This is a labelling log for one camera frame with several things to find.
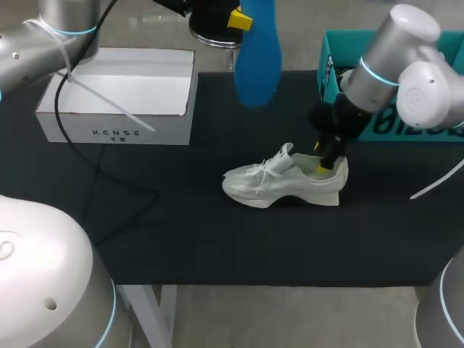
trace black tablecloth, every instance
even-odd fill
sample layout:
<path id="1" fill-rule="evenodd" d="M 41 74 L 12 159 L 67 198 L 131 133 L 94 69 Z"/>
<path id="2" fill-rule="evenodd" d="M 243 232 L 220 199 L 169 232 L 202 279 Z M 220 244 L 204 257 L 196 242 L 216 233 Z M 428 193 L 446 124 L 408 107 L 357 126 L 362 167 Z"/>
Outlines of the black tablecloth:
<path id="1" fill-rule="evenodd" d="M 93 173 L 66 144 L 48 144 L 41 134 L 33 116 L 37 98 L 23 98 L 30 99 L 30 107 L 18 97 L 1 109 L 8 112 L 0 119 L 0 129 L 12 123 L 12 135 L 0 133 L 0 160 L 6 159 L 9 167 L 7 174 L 0 174 L 0 192 L 40 200 L 75 218 L 87 212 L 84 227 L 93 242 L 152 199 L 100 175 L 91 185 Z M 317 98 L 314 72 L 286 72 L 274 100 L 265 108 L 248 110 L 236 100 L 232 75 L 202 74 L 190 146 L 106 146 L 102 170 L 160 193 L 142 218 L 98 246 L 116 282 L 430 283 L 464 243 L 464 176 L 456 174 L 416 201 L 409 196 L 459 162 L 462 144 L 352 144 L 340 207 L 283 199 L 258 210 L 222 192 L 223 173 L 272 157 L 287 141 L 294 142 L 297 151 L 310 152 L 315 131 L 306 114 Z M 15 120 L 25 116 L 33 119 L 27 123 L 29 136 L 21 131 L 26 122 Z M 13 156 L 8 149 L 15 146 L 19 149 Z M 100 154 L 99 146 L 83 148 Z M 39 167 L 42 162 L 47 166 Z"/>
<path id="2" fill-rule="evenodd" d="M 52 205 L 83 223 L 96 180 L 67 144 L 49 143 L 35 111 L 48 80 L 0 103 L 0 194 Z M 78 145 L 99 164 L 102 145 Z"/>

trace shoelace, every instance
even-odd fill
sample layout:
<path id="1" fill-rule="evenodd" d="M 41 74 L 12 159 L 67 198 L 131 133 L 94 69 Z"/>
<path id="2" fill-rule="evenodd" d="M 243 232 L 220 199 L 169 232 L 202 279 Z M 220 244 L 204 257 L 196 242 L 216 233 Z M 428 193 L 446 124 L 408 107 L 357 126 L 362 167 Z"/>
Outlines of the shoelace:
<path id="1" fill-rule="evenodd" d="M 281 174 L 275 173 L 268 168 L 268 164 L 270 163 L 270 161 L 271 159 L 268 159 L 267 161 L 264 159 L 260 165 L 255 165 L 255 167 L 250 168 L 246 171 L 246 174 L 249 174 L 249 175 L 258 175 L 262 173 L 261 183 L 258 189 L 256 190 L 256 194 L 258 194 L 261 191 L 262 185 L 264 184 L 264 182 L 269 176 L 273 176 L 273 177 L 281 176 Z"/>

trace teal box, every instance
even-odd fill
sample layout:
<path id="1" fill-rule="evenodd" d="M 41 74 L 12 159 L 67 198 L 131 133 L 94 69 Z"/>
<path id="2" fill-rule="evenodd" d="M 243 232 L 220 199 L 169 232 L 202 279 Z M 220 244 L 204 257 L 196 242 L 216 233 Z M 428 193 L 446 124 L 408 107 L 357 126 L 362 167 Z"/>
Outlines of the teal box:
<path id="1" fill-rule="evenodd" d="M 333 103 L 340 92 L 336 76 L 358 66 L 368 50 L 373 30 L 328 30 L 324 35 L 318 68 L 321 98 Z M 445 31 L 438 49 L 457 73 L 464 75 L 464 33 Z M 397 114 L 396 98 L 374 115 L 360 141 L 464 141 L 464 127 L 418 129 L 405 125 Z"/>

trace yellow part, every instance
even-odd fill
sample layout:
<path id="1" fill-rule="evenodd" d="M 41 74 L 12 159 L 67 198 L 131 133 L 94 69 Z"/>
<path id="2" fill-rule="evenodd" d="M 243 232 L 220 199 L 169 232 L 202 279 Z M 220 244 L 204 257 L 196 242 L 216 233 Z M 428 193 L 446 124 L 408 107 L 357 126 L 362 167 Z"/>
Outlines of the yellow part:
<path id="1" fill-rule="evenodd" d="M 233 10 L 229 17 L 228 27 L 249 31 L 252 28 L 253 19 L 241 13 L 241 7 Z"/>
<path id="2" fill-rule="evenodd" d="M 316 173 L 317 174 L 327 174 L 330 171 L 331 171 L 330 169 L 324 168 L 321 165 L 318 165 L 318 167 L 316 168 Z"/>

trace white sneaker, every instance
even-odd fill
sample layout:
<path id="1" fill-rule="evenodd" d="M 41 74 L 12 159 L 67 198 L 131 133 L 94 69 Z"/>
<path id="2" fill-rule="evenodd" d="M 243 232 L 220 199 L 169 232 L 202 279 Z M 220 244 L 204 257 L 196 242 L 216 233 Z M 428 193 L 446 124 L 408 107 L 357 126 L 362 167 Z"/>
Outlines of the white sneaker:
<path id="1" fill-rule="evenodd" d="M 340 157 L 328 173 L 317 173 L 320 157 L 289 155 L 287 143 L 272 159 L 224 174 L 223 190 L 237 202 L 267 208 L 284 196 L 296 196 L 317 205 L 339 205 L 339 192 L 348 179 L 348 161 Z"/>

